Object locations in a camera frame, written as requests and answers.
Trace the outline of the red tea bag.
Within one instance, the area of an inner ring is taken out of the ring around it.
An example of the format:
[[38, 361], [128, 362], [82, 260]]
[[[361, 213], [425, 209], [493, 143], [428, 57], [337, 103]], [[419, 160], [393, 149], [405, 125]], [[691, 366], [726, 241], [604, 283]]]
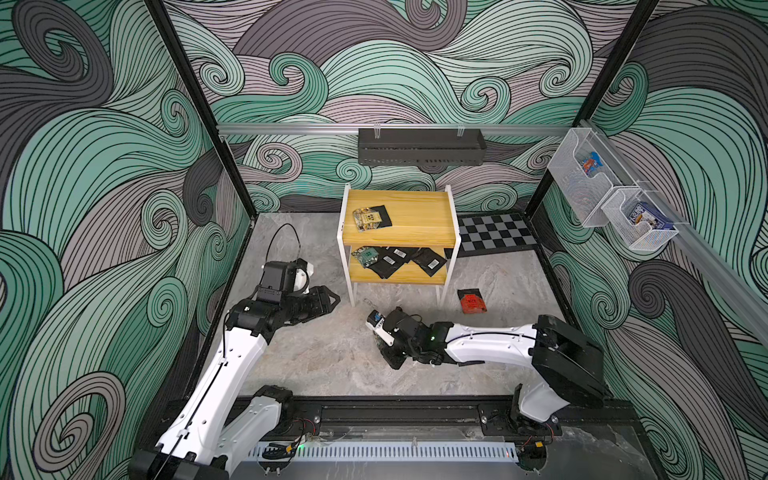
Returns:
[[459, 289], [457, 296], [464, 314], [482, 314], [487, 312], [485, 301], [479, 289]]

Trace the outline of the yellow oolong tea bag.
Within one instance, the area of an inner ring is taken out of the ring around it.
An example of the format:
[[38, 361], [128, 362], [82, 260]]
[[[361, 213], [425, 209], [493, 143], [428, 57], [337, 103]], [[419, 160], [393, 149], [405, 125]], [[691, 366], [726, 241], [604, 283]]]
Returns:
[[392, 226], [392, 220], [384, 205], [355, 209], [353, 211], [353, 220], [358, 232]]

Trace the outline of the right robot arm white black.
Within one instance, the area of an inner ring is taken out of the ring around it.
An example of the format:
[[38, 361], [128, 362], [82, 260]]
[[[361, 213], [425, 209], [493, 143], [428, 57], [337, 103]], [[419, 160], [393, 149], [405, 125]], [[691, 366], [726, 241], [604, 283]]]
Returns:
[[579, 329], [551, 315], [534, 324], [479, 328], [452, 322], [430, 325], [396, 308], [372, 311], [366, 326], [394, 370], [411, 359], [421, 364], [513, 365], [536, 375], [513, 395], [510, 419], [545, 424], [568, 406], [600, 408], [607, 398], [602, 347]]

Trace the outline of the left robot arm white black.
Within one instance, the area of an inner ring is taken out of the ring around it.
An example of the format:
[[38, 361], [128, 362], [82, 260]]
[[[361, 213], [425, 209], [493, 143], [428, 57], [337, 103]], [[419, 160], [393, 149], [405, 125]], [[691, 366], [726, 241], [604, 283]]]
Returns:
[[214, 361], [185, 406], [151, 450], [138, 450], [131, 479], [228, 479], [249, 451], [274, 430], [288, 392], [269, 388], [228, 421], [246, 377], [266, 352], [275, 332], [327, 315], [340, 296], [326, 286], [306, 292], [245, 298], [233, 306]]

